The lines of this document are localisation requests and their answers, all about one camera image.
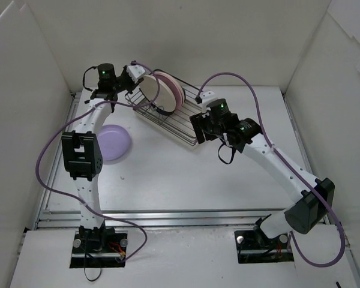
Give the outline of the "cream plate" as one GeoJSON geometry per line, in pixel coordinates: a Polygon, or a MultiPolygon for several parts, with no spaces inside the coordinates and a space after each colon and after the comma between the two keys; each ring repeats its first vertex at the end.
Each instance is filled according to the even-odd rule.
{"type": "Polygon", "coordinates": [[[153,75],[146,75],[139,87],[145,98],[153,102],[159,113],[171,115],[175,111],[175,95],[162,80],[159,79],[157,82],[153,75]]]}

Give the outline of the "black wire dish rack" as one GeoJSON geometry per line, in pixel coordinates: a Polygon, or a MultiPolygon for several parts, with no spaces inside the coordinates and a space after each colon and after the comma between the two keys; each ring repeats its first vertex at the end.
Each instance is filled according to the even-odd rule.
{"type": "Polygon", "coordinates": [[[195,102],[199,89],[175,76],[173,77],[178,81],[185,94],[185,102],[179,110],[175,109],[171,115],[162,115],[153,104],[150,104],[145,107],[135,108],[134,111],[141,120],[147,122],[154,129],[167,134],[185,146],[195,148],[197,139],[190,122],[190,116],[201,111],[200,106],[195,102]]]}

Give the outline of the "purple plate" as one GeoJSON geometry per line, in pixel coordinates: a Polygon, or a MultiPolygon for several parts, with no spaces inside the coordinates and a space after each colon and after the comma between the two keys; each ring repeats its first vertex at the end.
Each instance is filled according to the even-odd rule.
{"type": "Polygon", "coordinates": [[[120,125],[102,126],[97,139],[104,161],[113,161],[123,157],[132,145],[129,132],[120,125]]]}

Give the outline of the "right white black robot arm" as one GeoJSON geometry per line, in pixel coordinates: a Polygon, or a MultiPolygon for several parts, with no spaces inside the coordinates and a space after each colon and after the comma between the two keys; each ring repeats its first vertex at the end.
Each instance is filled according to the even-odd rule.
{"type": "Polygon", "coordinates": [[[220,139],[233,152],[244,154],[271,175],[286,191],[293,205],[266,217],[253,233],[255,243],[267,247],[275,237],[294,230],[307,234],[327,213],[322,196],[332,205],[335,185],[329,179],[320,180],[295,162],[276,152],[266,142],[260,125],[251,118],[239,119],[224,99],[209,103],[205,113],[190,117],[198,143],[220,139]]]}

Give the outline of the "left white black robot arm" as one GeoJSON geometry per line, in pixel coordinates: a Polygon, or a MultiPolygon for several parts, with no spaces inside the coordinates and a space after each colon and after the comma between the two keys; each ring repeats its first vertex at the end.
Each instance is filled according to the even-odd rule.
{"type": "Polygon", "coordinates": [[[114,112],[114,102],[120,92],[132,92],[142,81],[146,70],[140,65],[123,68],[120,76],[115,74],[113,64],[95,67],[98,71],[98,88],[91,91],[87,100],[88,114],[78,121],[71,132],[61,137],[65,170],[77,188],[82,200],[80,208],[79,235],[93,251],[103,251],[108,244],[104,233],[105,220],[100,217],[98,176],[103,167],[103,157],[97,139],[106,118],[114,112]]]}

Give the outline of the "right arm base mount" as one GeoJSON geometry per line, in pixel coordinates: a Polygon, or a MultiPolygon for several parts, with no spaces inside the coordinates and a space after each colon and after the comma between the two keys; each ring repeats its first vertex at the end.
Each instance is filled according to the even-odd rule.
{"type": "Polygon", "coordinates": [[[259,229],[234,231],[239,264],[293,262],[289,236],[281,234],[273,239],[264,238],[259,229]]]}

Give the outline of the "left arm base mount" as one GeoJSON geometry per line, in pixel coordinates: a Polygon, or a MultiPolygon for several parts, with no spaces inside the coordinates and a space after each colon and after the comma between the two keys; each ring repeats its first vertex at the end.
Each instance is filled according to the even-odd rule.
{"type": "Polygon", "coordinates": [[[110,231],[102,244],[85,241],[76,232],[71,249],[70,269],[123,268],[128,245],[126,231],[110,231]]]}

